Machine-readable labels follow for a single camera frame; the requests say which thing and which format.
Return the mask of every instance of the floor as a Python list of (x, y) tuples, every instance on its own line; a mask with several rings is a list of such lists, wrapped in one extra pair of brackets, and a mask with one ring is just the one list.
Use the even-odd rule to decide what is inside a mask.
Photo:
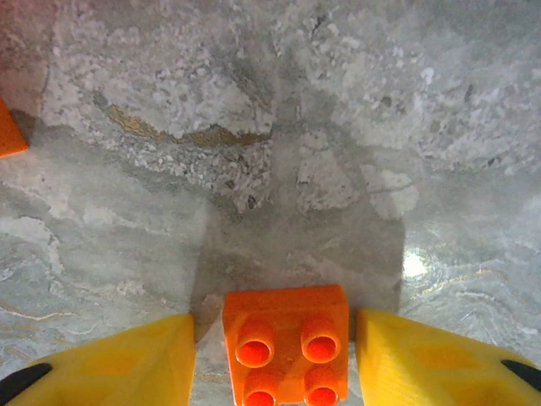
[(192, 404), (232, 404), (224, 294), (321, 283), (541, 365), (540, 20), (531, 0), (0, 0), (0, 94), (31, 145), (0, 161), (0, 375), (192, 312)]

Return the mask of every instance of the orange object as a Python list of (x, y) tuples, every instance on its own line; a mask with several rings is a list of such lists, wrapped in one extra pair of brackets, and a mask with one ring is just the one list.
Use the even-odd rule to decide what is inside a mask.
[(0, 157), (18, 154), (27, 149), (25, 138), (0, 97)]
[(222, 321), (235, 404), (345, 399), (348, 320), (336, 285), (228, 294)]

